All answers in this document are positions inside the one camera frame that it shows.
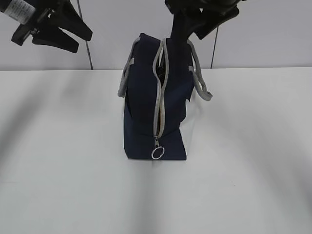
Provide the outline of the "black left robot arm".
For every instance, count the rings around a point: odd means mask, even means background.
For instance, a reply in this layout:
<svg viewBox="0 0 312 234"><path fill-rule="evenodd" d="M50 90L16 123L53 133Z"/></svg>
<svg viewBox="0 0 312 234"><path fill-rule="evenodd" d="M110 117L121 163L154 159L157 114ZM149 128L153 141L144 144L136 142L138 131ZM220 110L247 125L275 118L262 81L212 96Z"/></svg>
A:
<svg viewBox="0 0 312 234"><path fill-rule="evenodd" d="M2 0L0 11L19 23L11 37L19 46L32 36L35 45L76 53L79 43L63 29L85 41L93 35L69 0Z"/></svg>

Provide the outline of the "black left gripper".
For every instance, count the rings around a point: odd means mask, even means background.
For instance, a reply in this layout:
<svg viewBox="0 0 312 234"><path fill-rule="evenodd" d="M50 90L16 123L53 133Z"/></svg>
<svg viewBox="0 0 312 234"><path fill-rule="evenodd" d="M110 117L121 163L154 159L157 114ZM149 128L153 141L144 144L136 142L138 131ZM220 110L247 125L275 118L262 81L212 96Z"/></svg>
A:
<svg viewBox="0 0 312 234"><path fill-rule="evenodd" d="M79 43L59 28L90 41L92 30L69 0L11 0L10 18L19 23L11 41L22 46L32 35L32 43L77 53Z"/></svg>

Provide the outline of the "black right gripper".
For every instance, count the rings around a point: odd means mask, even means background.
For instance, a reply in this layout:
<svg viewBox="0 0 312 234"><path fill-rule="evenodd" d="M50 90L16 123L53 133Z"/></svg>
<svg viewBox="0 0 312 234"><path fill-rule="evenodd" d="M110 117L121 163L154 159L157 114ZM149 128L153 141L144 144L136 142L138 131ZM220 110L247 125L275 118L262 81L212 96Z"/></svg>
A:
<svg viewBox="0 0 312 234"><path fill-rule="evenodd" d="M240 0L166 0L174 15L171 39L188 39L195 32L202 40L239 14Z"/></svg>

